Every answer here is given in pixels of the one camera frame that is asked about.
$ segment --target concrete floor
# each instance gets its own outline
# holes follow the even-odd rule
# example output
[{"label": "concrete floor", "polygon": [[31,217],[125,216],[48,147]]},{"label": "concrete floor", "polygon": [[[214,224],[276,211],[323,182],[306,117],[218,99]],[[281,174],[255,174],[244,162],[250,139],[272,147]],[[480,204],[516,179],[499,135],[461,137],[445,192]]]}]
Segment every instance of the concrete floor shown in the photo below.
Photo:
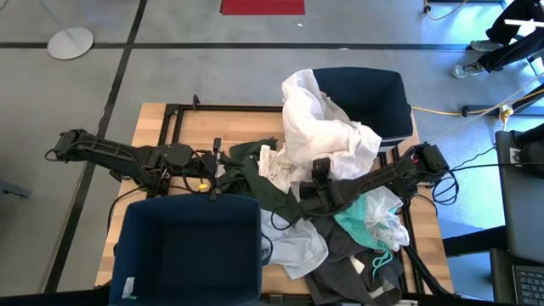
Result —
[{"label": "concrete floor", "polygon": [[[86,26],[98,43],[124,43],[138,0],[45,0],[67,26]],[[307,0],[305,16],[222,16],[220,0],[148,0],[137,43],[409,43],[468,44],[484,38],[502,11],[498,4],[467,4],[451,17],[431,21],[422,1]],[[434,5],[442,15],[455,5]],[[35,0],[9,1],[0,12],[0,43],[45,43],[58,29]],[[0,179],[32,190],[22,201],[0,195],[0,296],[38,292],[58,239],[82,164],[43,160],[59,132],[96,130],[122,54],[94,49],[80,59],[57,61],[44,49],[0,49]],[[144,102],[281,103],[281,82],[304,68],[353,65],[398,71],[412,105],[459,111],[465,104],[496,104],[535,77],[527,62],[504,71],[454,79],[454,64],[474,51],[309,49],[135,49],[128,61],[106,137],[129,143]],[[535,82],[527,91],[535,87]],[[417,112],[422,140],[467,119]],[[513,118],[526,129],[541,118]],[[455,166],[488,149],[501,127],[481,118],[440,139]],[[493,153],[476,162],[493,162]],[[456,205],[439,207],[443,219],[489,228],[504,223],[498,172],[459,173]],[[482,190],[485,180],[490,188]],[[105,241],[108,208],[118,183],[97,169],[59,289],[91,288]]]}]

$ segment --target pile of clothes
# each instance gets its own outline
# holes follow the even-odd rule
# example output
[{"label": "pile of clothes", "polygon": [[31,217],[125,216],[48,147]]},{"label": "pile of clothes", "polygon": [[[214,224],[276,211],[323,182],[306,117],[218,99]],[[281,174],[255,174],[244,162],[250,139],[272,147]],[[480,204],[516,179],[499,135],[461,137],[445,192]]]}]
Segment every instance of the pile of clothes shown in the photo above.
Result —
[{"label": "pile of clothes", "polygon": [[238,144],[230,157],[244,166],[225,167],[225,176],[241,178],[223,192],[258,199],[263,257],[280,264],[292,280],[304,277],[316,304],[341,299],[393,305],[401,298],[402,264],[392,255],[409,244],[395,216],[402,202],[381,187],[363,195],[334,216],[301,218],[300,182],[311,181],[312,162],[331,159],[332,179],[355,179],[370,171],[381,138],[360,122],[351,122],[319,85],[311,70],[295,73],[281,86],[284,94],[285,145],[276,139]]}]

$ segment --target black pants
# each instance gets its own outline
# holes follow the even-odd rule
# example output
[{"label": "black pants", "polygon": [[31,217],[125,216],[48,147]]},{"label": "black pants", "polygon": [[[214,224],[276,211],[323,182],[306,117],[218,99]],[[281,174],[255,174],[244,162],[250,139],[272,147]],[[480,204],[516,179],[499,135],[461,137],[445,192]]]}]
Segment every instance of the black pants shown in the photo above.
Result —
[{"label": "black pants", "polygon": [[544,28],[541,27],[537,27],[535,31],[517,42],[509,44],[518,33],[519,25],[506,25],[504,23],[506,19],[544,21],[544,12],[538,0],[514,0],[508,5],[495,20],[493,26],[485,32],[492,42],[504,45],[478,59],[488,72],[502,70],[504,65],[525,59],[544,48]]}]

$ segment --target wooden table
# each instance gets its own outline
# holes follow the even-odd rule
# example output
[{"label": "wooden table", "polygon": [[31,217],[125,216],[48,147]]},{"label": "wooden table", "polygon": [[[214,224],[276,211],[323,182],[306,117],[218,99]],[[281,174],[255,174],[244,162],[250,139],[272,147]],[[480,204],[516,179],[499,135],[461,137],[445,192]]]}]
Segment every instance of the wooden table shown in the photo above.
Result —
[{"label": "wooden table", "polygon": [[[157,145],[165,107],[166,104],[146,103],[142,105],[138,124],[134,132],[133,146]],[[412,122],[414,124],[414,135],[399,146],[401,155],[409,147],[420,142],[413,115]],[[169,124],[171,128],[168,129],[168,140],[172,138],[174,120],[172,119]],[[284,133],[281,113],[212,110],[186,110],[184,112],[179,136],[180,143],[190,145],[194,150],[210,150],[213,139],[217,137],[222,139],[221,150],[225,150],[226,152],[229,151],[232,145],[270,137],[275,137],[283,143]],[[173,180],[173,184],[181,185],[181,182]],[[135,187],[136,185],[133,181],[123,181],[119,195]],[[430,197],[429,190],[420,189],[421,194]],[[171,194],[181,193],[180,191],[183,192],[182,190],[171,190]],[[134,192],[116,204],[110,231],[106,238],[104,253],[100,262],[99,273],[95,282],[96,285],[103,285],[111,280],[114,262],[113,246],[119,239],[122,220],[127,206],[144,198],[144,192]],[[453,292],[450,271],[433,205],[418,197],[415,198],[411,203],[411,218],[419,256],[440,284],[446,290]],[[412,267],[408,257],[405,254],[403,255],[408,291],[415,292],[416,287]],[[309,294],[304,279],[290,280],[280,265],[263,267],[262,291],[264,293]]]}]

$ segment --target round white base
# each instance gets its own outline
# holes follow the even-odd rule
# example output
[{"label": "round white base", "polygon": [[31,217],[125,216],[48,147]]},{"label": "round white base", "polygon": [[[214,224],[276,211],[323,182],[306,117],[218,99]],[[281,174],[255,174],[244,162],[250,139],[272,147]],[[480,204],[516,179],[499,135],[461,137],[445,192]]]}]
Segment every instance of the round white base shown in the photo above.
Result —
[{"label": "round white base", "polygon": [[84,55],[93,46],[93,42],[94,37],[91,31],[82,27],[73,27],[51,37],[48,51],[57,60],[72,60]]}]

